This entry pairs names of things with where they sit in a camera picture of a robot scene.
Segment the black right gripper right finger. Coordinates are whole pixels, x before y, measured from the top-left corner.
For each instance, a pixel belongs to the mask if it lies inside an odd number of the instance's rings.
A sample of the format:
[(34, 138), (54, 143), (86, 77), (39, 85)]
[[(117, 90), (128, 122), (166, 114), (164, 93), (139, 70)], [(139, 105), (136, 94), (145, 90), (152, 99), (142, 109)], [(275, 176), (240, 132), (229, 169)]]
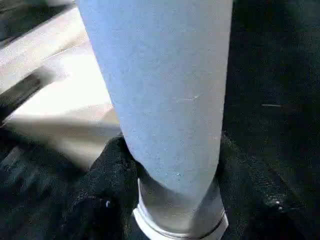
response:
[(318, 240), (320, 224), (265, 162), (221, 136), (216, 173), (229, 226), (224, 240)]

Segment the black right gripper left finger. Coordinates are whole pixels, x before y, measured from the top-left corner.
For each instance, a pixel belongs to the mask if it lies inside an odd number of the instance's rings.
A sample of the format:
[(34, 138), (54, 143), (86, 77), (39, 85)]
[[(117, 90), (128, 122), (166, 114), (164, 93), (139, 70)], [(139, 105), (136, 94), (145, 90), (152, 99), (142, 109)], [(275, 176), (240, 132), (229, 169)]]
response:
[(54, 187), (52, 240), (126, 240), (138, 204), (138, 170), (124, 136), (110, 139), (89, 171)]

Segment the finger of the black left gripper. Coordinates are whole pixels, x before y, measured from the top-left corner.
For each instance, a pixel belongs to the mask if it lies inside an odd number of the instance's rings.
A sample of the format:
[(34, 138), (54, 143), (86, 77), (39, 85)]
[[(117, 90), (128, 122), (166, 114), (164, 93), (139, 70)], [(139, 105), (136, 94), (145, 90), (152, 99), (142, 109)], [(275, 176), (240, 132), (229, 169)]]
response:
[(15, 111), (43, 88), (43, 74), (33, 72), (0, 94), (0, 110)]

